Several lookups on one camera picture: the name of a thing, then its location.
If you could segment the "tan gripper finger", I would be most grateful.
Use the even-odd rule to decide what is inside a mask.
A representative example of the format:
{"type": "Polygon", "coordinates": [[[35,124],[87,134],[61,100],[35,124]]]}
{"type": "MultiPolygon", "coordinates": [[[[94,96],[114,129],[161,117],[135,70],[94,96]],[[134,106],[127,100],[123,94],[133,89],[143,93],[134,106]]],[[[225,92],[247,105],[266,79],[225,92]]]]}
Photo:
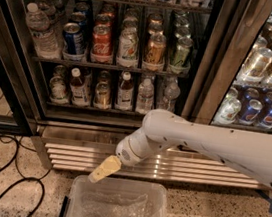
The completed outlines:
{"type": "Polygon", "coordinates": [[[121,161],[117,156],[108,156],[92,173],[89,174],[88,179],[92,183],[96,183],[105,177],[118,172],[121,169],[121,161]]]}

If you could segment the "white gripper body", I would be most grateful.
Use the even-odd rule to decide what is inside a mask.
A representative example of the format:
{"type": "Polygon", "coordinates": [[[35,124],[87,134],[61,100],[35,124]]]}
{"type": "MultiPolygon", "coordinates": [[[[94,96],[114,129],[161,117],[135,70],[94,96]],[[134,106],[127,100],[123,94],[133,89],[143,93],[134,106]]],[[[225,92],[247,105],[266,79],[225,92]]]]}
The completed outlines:
{"type": "Polygon", "coordinates": [[[131,149],[129,138],[126,136],[116,147],[116,154],[121,163],[125,166],[135,166],[141,159],[131,149]]]}

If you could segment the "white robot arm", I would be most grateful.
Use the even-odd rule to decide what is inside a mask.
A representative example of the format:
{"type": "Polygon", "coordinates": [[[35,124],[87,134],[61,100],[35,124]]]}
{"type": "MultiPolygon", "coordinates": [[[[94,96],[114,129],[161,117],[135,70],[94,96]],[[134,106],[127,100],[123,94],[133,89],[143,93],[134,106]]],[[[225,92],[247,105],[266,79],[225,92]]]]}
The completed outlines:
{"type": "Polygon", "coordinates": [[[112,156],[92,173],[91,182],[135,166],[151,155],[184,145],[272,189],[272,135],[193,123],[164,109],[146,113],[142,126],[121,140],[112,156]]]}

